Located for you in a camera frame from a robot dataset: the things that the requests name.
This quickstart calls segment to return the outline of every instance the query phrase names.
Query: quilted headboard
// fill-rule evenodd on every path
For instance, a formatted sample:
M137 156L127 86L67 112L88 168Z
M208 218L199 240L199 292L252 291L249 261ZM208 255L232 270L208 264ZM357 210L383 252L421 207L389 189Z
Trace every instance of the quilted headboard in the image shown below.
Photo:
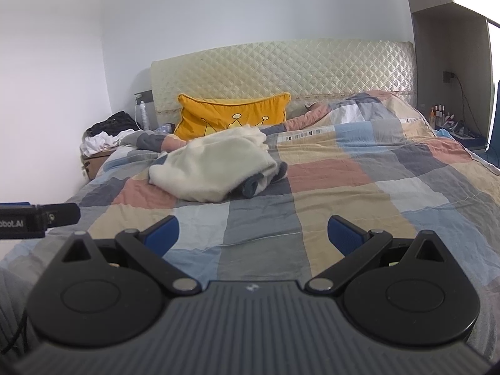
M294 98L347 97L381 89L417 101L411 42L299 39L226 46L153 62L159 125L178 123L180 93L253 98L287 91Z

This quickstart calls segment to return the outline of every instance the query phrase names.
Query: cream headboard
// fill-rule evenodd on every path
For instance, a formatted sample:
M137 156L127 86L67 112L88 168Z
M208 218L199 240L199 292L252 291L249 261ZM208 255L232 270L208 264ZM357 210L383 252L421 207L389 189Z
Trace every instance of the cream headboard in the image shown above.
M178 123L180 93L253 98L287 91L294 97L347 97L381 89L417 101L411 42L299 39L226 46L153 62L159 125Z

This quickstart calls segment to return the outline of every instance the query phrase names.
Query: wooden nightstand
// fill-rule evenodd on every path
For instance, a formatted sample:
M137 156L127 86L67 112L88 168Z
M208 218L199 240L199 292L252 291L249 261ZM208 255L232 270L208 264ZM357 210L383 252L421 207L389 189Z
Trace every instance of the wooden nightstand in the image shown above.
M93 180L96 178L99 168L103 165L104 161L109 158L109 156L115 151L115 149L109 149L107 151L102 151L91 156L83 157L83 166L87 171L88 178Z

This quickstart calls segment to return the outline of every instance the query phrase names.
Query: bed sheet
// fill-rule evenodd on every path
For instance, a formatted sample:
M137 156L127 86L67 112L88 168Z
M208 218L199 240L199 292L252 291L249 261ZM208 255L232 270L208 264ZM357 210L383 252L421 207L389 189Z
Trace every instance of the bed sheet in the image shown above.
M212 279L304 283L343 257L326 234L332 214L400 238L432 229L481 298L469 344L498 360L498 169L456 141L436 137L392 94L372 91L328 106L306 129L267 131L269 153L288 163L288 177L254 198L217 204L176 199L148 183L158 154L129 148L70 199L82 210L77 225L18 244L2 266L34 283L73 230L109 238L175 215L181 235L164 258L203 285Z

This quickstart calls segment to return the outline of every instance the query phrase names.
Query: white bottle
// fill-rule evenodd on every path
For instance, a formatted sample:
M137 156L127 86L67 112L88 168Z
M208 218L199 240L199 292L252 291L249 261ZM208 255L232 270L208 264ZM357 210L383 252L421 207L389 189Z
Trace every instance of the white bottle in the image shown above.
M144 103L144 100L141 100L141 103L139 104L139 110L141 111L142 127L145 131L151 129L149 127L148 112L146 111L146 104Z

